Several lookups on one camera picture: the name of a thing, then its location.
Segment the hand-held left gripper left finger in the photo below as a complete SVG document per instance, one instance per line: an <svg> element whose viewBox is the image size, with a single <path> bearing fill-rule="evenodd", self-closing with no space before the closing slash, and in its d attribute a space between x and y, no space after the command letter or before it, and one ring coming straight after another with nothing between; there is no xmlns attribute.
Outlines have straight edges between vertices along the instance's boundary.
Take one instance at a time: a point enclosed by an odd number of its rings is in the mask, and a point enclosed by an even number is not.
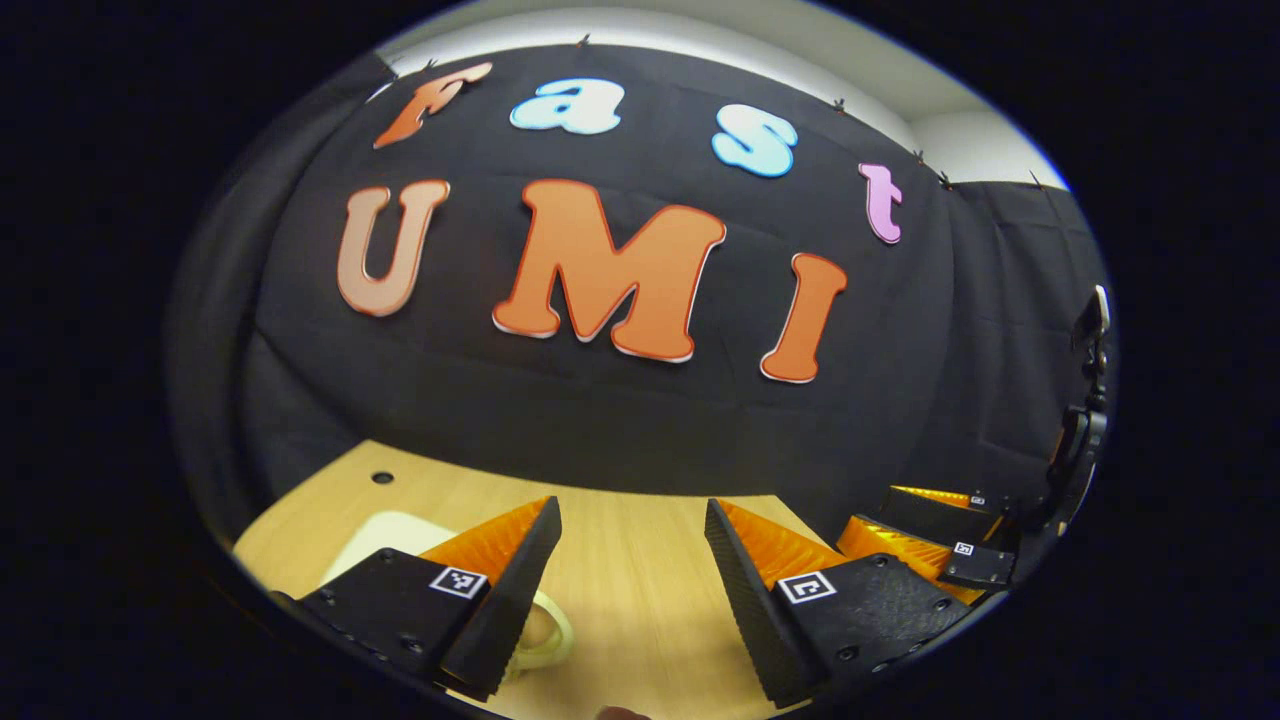
<svg viewBox="0 0 1280 720"><path fill-rule="evenodd" d="M561 532L547 496L424 553L376 550L332 582L273 596L375 667L484 702L507 676Z"/></svg>

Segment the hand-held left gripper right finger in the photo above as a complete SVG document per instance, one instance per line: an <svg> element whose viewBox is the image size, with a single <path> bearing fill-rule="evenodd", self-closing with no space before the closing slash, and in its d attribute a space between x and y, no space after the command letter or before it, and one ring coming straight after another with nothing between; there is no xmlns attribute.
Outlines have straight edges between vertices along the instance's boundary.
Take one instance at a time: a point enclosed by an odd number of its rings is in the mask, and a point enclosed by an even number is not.
<svg viewBox="0 0 1280 720"><path fill-rule="evenodd" d="M846 559L718 498L704 534L759 683L780 708L849 700L970 612L892 553Z"/></svg>

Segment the pale yellow suitcase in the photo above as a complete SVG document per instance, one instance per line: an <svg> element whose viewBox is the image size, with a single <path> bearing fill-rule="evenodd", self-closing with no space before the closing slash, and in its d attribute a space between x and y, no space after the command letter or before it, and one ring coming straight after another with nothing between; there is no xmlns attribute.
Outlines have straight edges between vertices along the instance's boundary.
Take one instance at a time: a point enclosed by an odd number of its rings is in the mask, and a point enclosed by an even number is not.
<svg viewBox="0 0 1280 720"><path fill-rule="evenodd" d="M348 539L323 580L337 579L376 550L392 548L420 555L456 536L454 530L407 512L376 512ZM534 596L506 678L511 680L526 671L561 665L573 647L575 632L570 620L549 596L539 591Z"/></svg>

